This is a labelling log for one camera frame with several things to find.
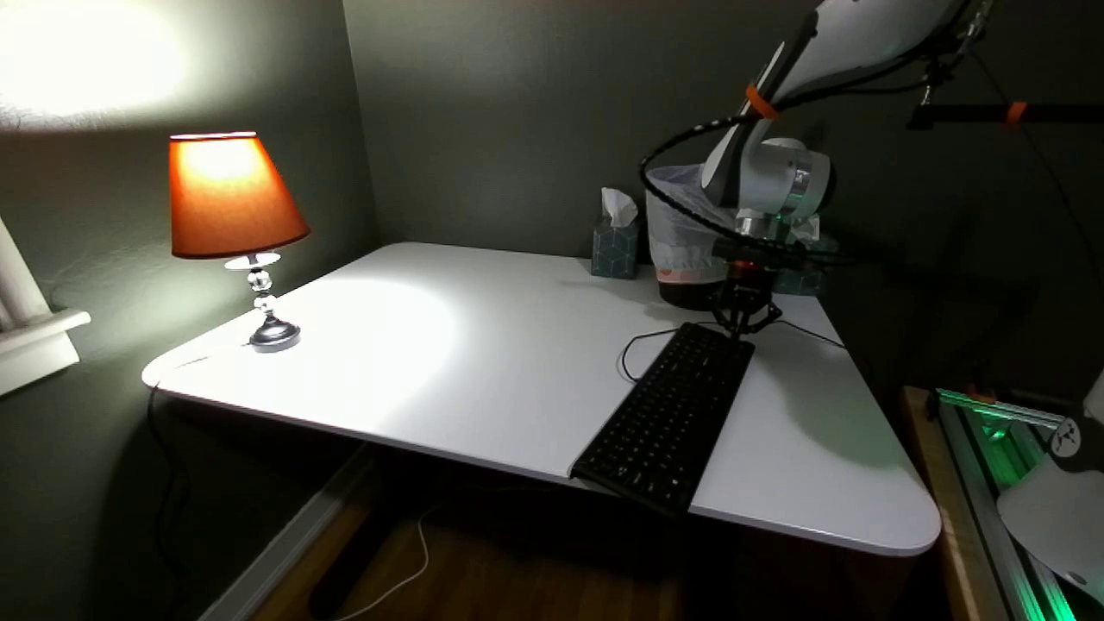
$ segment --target keyboard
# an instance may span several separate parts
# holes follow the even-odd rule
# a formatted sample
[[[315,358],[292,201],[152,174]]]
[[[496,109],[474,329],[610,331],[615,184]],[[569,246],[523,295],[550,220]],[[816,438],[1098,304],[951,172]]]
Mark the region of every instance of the keyboard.
[[[573,462],[573,475],[688,513],[751,350],[750,341],[680,324]]]

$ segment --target gray wall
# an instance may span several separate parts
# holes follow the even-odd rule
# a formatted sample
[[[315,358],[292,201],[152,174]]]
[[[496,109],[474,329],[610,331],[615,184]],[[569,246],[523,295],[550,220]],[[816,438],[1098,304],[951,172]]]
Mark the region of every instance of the gray wall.
[[[0,400],[0,616],[190,616],[345,445],[199,410],[155,415],[180,464],[152,445],[141,364],[247,308],[238,271],[170,256],[165,133],[268,142],[315,227],[276,285],[367,250],[341,4],[23,0],[0,31],[0,212],[46,295],[93,314],[73,331],[81,364]],[[128,91],[136,77],[162,84]]]
[[[345,0],[382,239],[587,250],[596,187],[737,109],[799,4]],[[997,4],[939,95],[1104,100],[1095,0]],[[840,164],[825,308],[879,393],[971,380],[1077,395],[1104,364],[1102,126],[939,124],[918,94],[781,122]]]

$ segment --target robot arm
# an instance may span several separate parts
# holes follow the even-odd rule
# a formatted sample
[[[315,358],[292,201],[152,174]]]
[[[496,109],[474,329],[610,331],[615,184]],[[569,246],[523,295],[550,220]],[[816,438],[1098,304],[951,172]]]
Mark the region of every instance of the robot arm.
[[[879,77],[916,58],[950,31],[971,0],[822,0],[798,34],[778,48],[756,91],[772,105],[799,103],[819,91]],[[744,103],[734,124],[699,164],[699,187],[716,208],[734,210],[741,234],[756,220],[808,220],[825,192],[832,162],[793,137],[767,137],[770,116]]]

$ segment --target white desk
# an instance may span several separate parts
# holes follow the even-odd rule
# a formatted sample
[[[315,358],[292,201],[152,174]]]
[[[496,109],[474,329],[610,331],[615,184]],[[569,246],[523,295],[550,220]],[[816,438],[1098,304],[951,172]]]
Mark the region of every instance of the white desk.
[[[786,321],[840,339],[816,295]],[[580,257],[389,246],[280,300],[303,329],[252,350],[241,314],[141,380],[175,395],[573,484],[569,464],[633,380],[622,348],[688,314],[651,278],[596,278]],[[695,513],[874,555],[918,555],[939,510],[844,348],[772,324],[734,395]],[[629,350],[642,371],[661,339]]]

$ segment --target lamp base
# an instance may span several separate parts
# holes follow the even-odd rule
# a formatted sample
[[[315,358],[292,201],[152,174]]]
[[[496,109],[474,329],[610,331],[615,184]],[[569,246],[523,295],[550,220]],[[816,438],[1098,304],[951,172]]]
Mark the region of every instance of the lamp base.
[[[276,348],[291,348],[299,341],[299,329],[276,316],[274,309],[265,314],[261,329],[252,331],[247,344],[276,350]]]

